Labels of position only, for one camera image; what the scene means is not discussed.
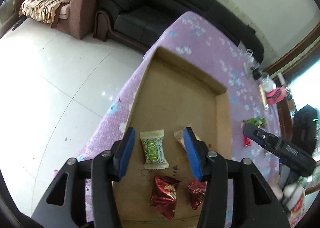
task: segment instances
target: beige blanket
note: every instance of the beige blanket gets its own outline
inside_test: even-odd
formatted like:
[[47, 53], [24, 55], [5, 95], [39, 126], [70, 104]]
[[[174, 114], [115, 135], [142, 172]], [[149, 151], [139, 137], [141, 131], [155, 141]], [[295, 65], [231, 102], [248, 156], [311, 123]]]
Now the beige blanket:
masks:
[[53, 24], [55, 19], [59, 19], [56, 10], [62, 4], [70, 3], [70, 0], [25, 0], [19, 11], [19, 15], [26, 15], [37, 21]]

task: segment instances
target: silver screw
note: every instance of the silver screw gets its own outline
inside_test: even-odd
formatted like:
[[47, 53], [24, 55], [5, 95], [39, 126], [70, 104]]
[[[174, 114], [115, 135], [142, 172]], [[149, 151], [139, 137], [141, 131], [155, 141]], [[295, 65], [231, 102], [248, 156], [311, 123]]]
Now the silver screw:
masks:
[[68, 159], [67, 164], [68, 165], [73, 165], [75, 162], [77, 161], [77, 159], [75, 159], [74, 157]]
[[215, 151], [208, 151], [208, 156], [209, 157], [216, 157], [218, 154]]
[[103, 151], [101, 155], [102, 156], [111, 156], [111, 151], [109, 151], [109, 150]]
[[243, 159], [243, 163], [244, 163], [245, 165], [251, 165], [252, 161], [251, 161], [251, 159], [249, 159], [249, 158], [244, 158], [244, 159]]

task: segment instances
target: purple tablecloth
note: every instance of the purple tablecloth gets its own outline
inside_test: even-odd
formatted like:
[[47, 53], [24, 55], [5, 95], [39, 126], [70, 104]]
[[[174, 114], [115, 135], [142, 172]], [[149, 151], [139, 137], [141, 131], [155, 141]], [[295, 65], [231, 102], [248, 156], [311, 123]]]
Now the purple tablecloth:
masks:
[[[134, 96], [141, 82], [143, 73], [150, 62], [151, 54], [158, 46], [163, 46], [177, 53], [190, 63], [213, 76], [228, 88], [230, 116], [232, 123], [233, 160], [244, 157], [252, 159], [267, 181], [271, 181], [278, 172], [278, 160], [273, 155], [265, 155], [256, 143], [243, 146], [243, 120], [251, 117], [265, 117], [266, 130], [280, 134], [280, 124], [276, 106], [267, 111], [263, 109], [257, 83], [249, 81], [243, 70], [247, 58], [237, 49], [222, 32], [208, 21], [193, 12], [186, 12], [177, 19], [145, 54], [143, 62], [119, 92], [116, 102], [107, 111], [88, 144], [81, 150], [78, 160], [94, 158], [112, 144], [122, 139], [132, 108]], [[91, 202], [90, 183], [87, 183], [87, 202]], [[229, 188], [228, 203], [233, 200]], [[87, 219], [92, 220], [90, 203], [86, 204]], [[226, 225], [232, 218], [232, 207], [228, 204]]]

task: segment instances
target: sofa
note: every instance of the sofa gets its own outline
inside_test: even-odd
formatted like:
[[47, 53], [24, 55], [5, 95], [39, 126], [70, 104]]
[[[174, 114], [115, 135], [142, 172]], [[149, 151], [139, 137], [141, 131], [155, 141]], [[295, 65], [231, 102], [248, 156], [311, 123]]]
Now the sofa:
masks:
[[147, 51], [164, 30], [186, 11], [204, 17], [237, 46], [253, 50], [258, 62], [264, 48], [255, 31], [216, 0], [97, 0], [94, 37], [108, 37]]

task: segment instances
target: brown cardboard surface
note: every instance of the brown cardboard surface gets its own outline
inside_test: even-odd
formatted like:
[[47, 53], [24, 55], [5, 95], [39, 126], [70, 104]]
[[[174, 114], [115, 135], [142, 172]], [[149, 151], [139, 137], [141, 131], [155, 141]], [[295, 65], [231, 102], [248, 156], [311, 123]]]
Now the brown cardboard surface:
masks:
[[[128, 126], [136, 131], [126, 176], [114, 184], [119, 216], [126, 227], [196, 226], [201, 207], [193, 210], [187, 186], [194, 178], [186, 152], [173, 133], [192, 124], [209, 150], [231, 158], [231, 124], [226, 88], [209, 75], [164, 48], [158, 48], [136, 96]], [[168, 169], [145, 170], [139, 132], [164, 129]], [[174, 220], [149, 206], [154, 175], [181, 181]]]

